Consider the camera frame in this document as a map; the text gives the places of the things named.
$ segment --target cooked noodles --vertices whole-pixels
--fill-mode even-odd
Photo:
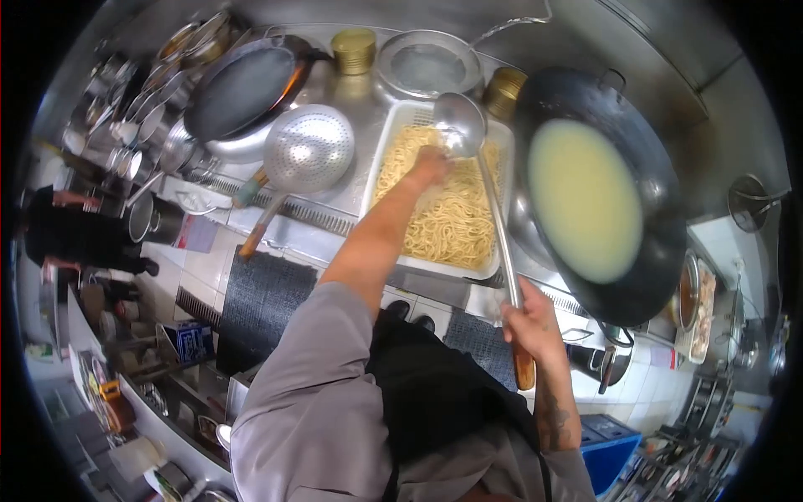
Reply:
[[[422,146],[440,142],[437,129],[406,126],[385,151],[372,205],[413,167]],[[499,147],[487,141],[483,154],[498,193]],[[485,266],[495,233],[477,162],[456,161],[442,192],[431,200],[425,196],[422,201],[419,206],[425,207],[419,207],[410,220],[402,254],[471,270]]]

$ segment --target chef's hand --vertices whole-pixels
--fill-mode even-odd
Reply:
[[[434,145],[424,145],[418,150],[413,168],[407,176],[422,185],[423,189],[440,185],[454,168],[454,162],[446,152]]]
[[[502,304],[504,340],[507,343],[518,341],[537,365],[568,366],[552,300],[524,277],[519,277],[519,285],[524,294],[524,309]]]

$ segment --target chef's arm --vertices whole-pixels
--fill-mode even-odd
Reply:
[[[450,169],[451,162],[440,148],[422,147],[414,167],[354,227],[318,284],[347,284],[376,319],[382,288],[402,253],[415,203],[427,188],[442,182]]]
[[[580,447],[582,425],[572,391],[572,374],[552,301],[530,281],[519,277],[524,308],[504,305],[504,337],[516,339],[536,363],[535,418],[541,448]]]
[[[97,199],[86,195],[76,194],[69,190],[57,190],[53,192],[53,205],[66,206],[67,204],[91,204],[95,205]]]

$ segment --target tray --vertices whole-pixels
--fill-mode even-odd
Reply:
[[[716,281],[716,276],[711,271],[711,269],[706,265],[704,261],[701,259],[697,259],[697,263],[700,269],[700,280],[702,281],[703,274],[708,274],[714,278]],[[708,318],[711,319],[711,322],[707,323],[707,330],[708,333],[701,333],[700,330],[700,321],[702,320],[701,316],[697,316],[697,321],[695,322],[694,327],[689,330],[688,332],[683,331],[682,328],[678,328],[678,332],[675,335],[675,350],[678,353],[686,356],[686,358],[692,363],[696,365],[701,365],[705,361],[705,356],[708,351],[708,344],[711,343],[711,324],[713,323],[713,312],[714,312],[714,295],[711,295],[711,303],[707,306],[708,308]],[[697,354],[698,357],[691,352],[691,347],[694,343],[698,340],[701,335],[707,334],[707,341],[705,344],[705,350],[703,351],[702,355]]]
[[[429,126],[433,124],[432,110],[434,103],[427,103],[413,100],[403,100],[397,102],[388,114],[382,135],[379,138],[377,151],[373,156],[373,164],[368,174],[368,181],[365,183],[365,192],[362,196],[360,205],[360,219],[362,219],[371,208],[373,200],[373,189],[377,184],[377,179],[382,167],[382,158],[385,150],[393,142],[396,135],[401,132],[406,125]],[[499,146],[499,160],[496,166],[499,172],[499,203],[502,206],[502,215],[507,221],[507,213],[510,209],[511,188],[513,179],[513,159],[514,159],[514,139],[511,130],[504,124],[495,120],[488,121],[487,139]],[[396,263],[405,267],[418,268],[421,270],[432,271],[443,275],[454,277],[467,277],[469,279],[487,279],[499,270],[499,249],[494,246],[490,259],[479,270],[446,265],[444,263],[430,262],[425,259],[412,258],[410,256],[400,256]]]

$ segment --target perforated skimmer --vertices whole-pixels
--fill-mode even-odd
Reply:
[[[251,257],[279,208],[290,194],[311,194],[334,185],[354,156],[354,131],[331,106],[308,104],[276,118],[264,147],[264,169],[277,190],[270,206],[240,250]]]

